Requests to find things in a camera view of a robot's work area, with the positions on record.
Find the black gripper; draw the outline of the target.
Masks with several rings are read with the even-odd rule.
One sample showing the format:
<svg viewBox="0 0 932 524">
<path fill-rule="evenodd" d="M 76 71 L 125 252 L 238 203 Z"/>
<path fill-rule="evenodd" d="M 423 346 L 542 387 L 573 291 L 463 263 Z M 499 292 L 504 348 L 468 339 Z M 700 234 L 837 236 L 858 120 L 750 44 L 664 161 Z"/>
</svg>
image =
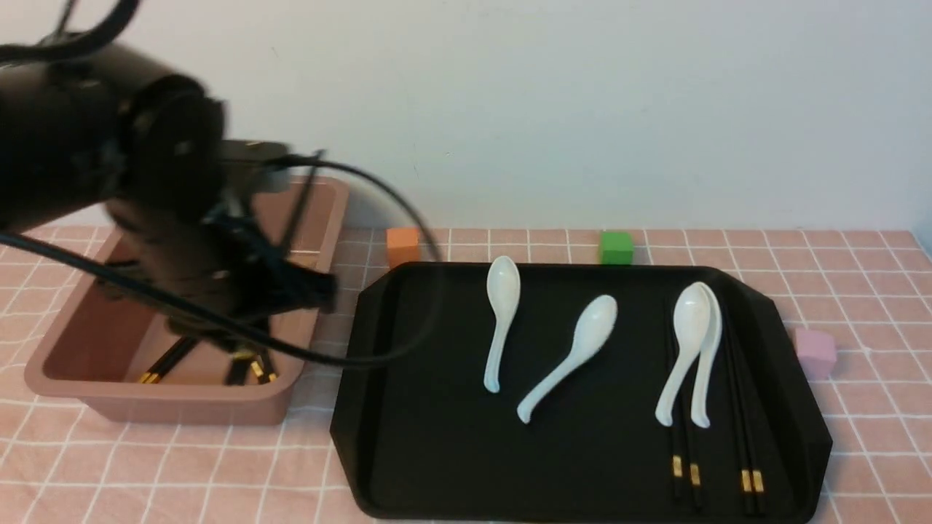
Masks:
<svg viewBox="0 0 932 524">
<path fill-rule="evenodd" d="M 286 191 L 300 161 L 268 140 L 140 140 L 106 203 L 134 256 L 97 265 L 97 282 L 163 313 L 177 334 L 227 352 L 265 345 L 274 315 L 333 311 L 336 276 L 289 260 L 312 180 L 280 238 L 265 232 L 254 206 L 259 194 Z"/>
</svg>

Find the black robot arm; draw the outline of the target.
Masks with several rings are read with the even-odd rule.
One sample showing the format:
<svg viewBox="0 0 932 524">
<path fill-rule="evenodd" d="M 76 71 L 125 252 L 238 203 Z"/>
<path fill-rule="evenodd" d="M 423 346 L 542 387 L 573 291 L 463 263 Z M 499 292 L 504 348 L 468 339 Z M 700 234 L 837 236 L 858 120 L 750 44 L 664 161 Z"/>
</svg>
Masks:
<svg viewBox="0 0 932 524">
<path fill-rule="evenodd" d="M 3 62 L 3 246 L 89 274 L 230 354 L 252 345 L 336 364 L 262 326 L 335 305 L 335 276 L 290 262 L 291 238 L 274 241 L 254 213 L 256 195 L 288 185 L 299 163 L 289 145 L 227 138 L 222 100 L 122 44 Z M 94 262 L 27 236 L 94 205 L 129 242 L 129 260 Z"/>
</svg>

